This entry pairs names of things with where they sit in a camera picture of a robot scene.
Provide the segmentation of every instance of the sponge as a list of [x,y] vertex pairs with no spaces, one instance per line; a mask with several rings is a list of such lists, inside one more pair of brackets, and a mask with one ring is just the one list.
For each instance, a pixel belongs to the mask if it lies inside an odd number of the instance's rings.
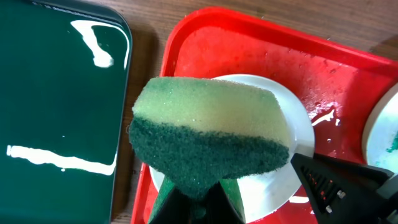
[[136,155],[194,200],[220,179],[270,172],[289,157],[289,129],[267,90],[221,80],[153,78],[132,110]]

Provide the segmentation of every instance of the wood grain surface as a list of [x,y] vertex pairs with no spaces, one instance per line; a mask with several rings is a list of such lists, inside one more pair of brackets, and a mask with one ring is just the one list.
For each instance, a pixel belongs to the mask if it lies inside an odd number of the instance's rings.
[[[398,60],[397,0],[89,0],[120,12],[132,30],[134,49],[123,130],[148,79],[160,72],[170,32],[187,14],[221,6],[334,42]],[[123,131],[114,193],[113,223],[130,223],[141,163]]]

